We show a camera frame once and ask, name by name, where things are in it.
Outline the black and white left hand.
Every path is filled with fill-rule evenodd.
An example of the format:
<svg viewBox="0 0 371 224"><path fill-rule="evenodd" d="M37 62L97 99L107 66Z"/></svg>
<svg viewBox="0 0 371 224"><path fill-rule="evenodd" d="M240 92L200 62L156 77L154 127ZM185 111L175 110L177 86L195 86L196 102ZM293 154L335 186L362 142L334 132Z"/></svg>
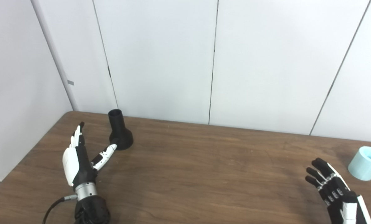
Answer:
<svg viewBox="0 0 371 224"><path fill-rule="evenodd" d="M70 138L70 145L64 151L62 163L67 183L73 189L80 184L95 182L98 171L106 165L117 149L118 139L114 138L110 145L90 160L85 147L82 133L84 122L81 122Z"/></svg>

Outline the black and white right hand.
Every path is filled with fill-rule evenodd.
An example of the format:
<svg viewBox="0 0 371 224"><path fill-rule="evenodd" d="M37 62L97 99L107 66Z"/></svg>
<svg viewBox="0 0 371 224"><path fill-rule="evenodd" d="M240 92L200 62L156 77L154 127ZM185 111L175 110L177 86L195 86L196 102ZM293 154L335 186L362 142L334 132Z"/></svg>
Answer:
<svg viewBox="0 0 371 224"><path fill-rule="evenodd" d="M316 158L307 167L305 180L313 185L326 204L332 224L371 224L362 195L356 194L325 160Z"/></svg>

